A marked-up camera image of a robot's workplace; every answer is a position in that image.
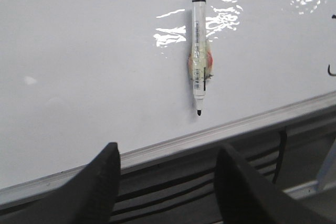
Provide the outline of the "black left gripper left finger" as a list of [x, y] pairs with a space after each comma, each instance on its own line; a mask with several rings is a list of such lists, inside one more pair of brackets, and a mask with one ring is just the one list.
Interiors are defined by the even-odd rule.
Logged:
[[108, 143], [75, 177], [2, 223], [108, 223], [120, 177], [118, 145]]

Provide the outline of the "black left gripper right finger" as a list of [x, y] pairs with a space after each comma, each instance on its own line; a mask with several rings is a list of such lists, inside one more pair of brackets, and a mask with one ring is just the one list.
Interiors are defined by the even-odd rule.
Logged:
[[260, 175], [228, 144], [217, 155], [214, 189], [224, 223], [325, 223]]

